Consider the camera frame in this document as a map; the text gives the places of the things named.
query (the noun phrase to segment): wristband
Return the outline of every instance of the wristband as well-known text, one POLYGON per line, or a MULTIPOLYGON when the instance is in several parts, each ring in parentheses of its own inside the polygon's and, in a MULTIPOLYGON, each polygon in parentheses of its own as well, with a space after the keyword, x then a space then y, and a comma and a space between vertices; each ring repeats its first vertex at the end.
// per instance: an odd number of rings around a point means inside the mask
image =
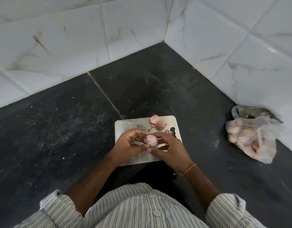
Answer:
POLYGON ((194 166, 196 166, 197 164, 193 164, 188 170, 186 170, 183 174, 180 173, 181 176, 183 176, 184 174, 186 174, 191 168, 193 168, 194 166))

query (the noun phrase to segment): hand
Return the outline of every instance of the hand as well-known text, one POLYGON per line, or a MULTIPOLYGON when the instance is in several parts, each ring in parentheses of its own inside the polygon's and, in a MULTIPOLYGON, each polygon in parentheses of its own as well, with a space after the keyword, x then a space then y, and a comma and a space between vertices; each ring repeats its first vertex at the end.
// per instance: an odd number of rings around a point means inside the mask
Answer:
POLYGON ((159 144, 165 143, 166 145, 158 149, 150 147, 147 149, 148 153, 163 160, 182 174, 194 164, 180 139, 165 132, 155 132, 152 135, 159 138, 159 144))
POLYGON ((150 145, 143 144, 137 145, 132 142, 143 142, 144 138, 148 135, 145 130, 133 129, 123 133, 115 143, 113 149, 107 154, 106 158, 110 159, 115 167, 128 161, 132 157, 145 151, 150 145))

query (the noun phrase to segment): person's left hand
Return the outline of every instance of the person's left hand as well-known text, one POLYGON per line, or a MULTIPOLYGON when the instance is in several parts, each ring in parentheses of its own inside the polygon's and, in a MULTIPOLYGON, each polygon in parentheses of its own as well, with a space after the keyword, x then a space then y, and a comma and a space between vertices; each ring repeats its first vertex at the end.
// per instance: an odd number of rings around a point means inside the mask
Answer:
POLYGON ((113 149, 107 154, 115 167, 121 165, 122 163, 128 161, 132 157, 139 153, 142 153, 147 148, 150 147, 149 144, 137 145, 132 144, 132 142, 143 142, 144 138, 148 135, 145 130, 133 129, 123 133, 115 143, 113 149))

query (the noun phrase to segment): translucent plastic bag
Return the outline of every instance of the translucent plastic bag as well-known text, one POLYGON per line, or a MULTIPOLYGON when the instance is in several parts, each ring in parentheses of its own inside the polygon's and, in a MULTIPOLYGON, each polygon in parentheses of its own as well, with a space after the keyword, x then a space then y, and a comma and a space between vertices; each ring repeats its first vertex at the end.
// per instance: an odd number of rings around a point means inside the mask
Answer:
POLYGON ((276 138, 285 131, 284 124, 266 116, 236 118, 226 122, 228 140, 253 159, 270 164, 276 155, 276 138))

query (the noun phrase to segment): checkered cloth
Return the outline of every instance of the checkered cloth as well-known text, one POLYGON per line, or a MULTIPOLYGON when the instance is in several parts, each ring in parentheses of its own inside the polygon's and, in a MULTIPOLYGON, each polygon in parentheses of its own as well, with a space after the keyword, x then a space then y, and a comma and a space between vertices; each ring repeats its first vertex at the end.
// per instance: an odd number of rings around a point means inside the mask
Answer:
POLYGON ((273 112, 264 107, 253 107, 248 105, 237 105, 231 109, 233 118, 257 118, 265 115, 269 118, 276 119, 278 122, 283 123, 273 112))

